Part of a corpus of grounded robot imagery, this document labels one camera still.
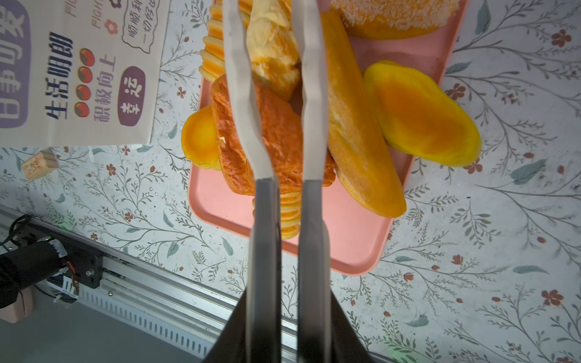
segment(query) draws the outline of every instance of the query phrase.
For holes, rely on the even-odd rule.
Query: tray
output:
[[[398,41],[373,41],[350,38],[357,61],[363,71],[382,59],[413,67],[432,77],[438,84],[446,71],[451,51],[464,18],[468,0],[460,1],[458,12],[448,24],[421,37]],[[327,9],[329,0],[319,0]],[[199,108],[210,104],[211,83],[202,80]],[[390,149],[402,185],[406,185],[414,156]],[[359,276],[372,270],[385,245],[392,218],[380,217],[361,207],[336,180],[323,188],[323,218],[331,241],[331,268]],[[230,190],[222,173],[192,165],[188,187],[189,205],[202,221],[235,234],[248,237],[254,223],[252,197]],[[282,242],[282,249],[298,254],[298,236]]]

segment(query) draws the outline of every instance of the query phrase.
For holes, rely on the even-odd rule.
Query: table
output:
[[[171,3],[151,144],[54,148],[59,171],[36,181],[20,164],[40,149],[2,148],[0,203],[240,296],[248,243],[190,212],[180,146],[209,5]],[[442,89],[477,123],[480,159],[416,160],[377,267],[332,273],[368,349],[402,362],[581,361],[579,24],[574,0],[471,2]],[[296,258],[283,269],[294,318]]]

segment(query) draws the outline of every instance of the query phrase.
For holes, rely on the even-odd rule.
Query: metal tongs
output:
[[[303,78],[303,190],[299,235],[298,357],[301,362],[371,362],[330,287],[329,233],[322,219],[327,158],[327,62],[316,0],[292,0]],[[206,362],[281,361],[279,182],[262,123],[238,0],[223,1],[224,56],[238,138],[256,180],[248,285]]]

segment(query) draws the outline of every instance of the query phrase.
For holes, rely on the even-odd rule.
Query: purple label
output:
[[[145,97],[145,73],[137,67],[129,67],[121,75],[117,115],[119,123],[135,126],[141,117]]]
[[[0,128],[23,125],[28,117],[30,18],[17,0],[0,5]]]

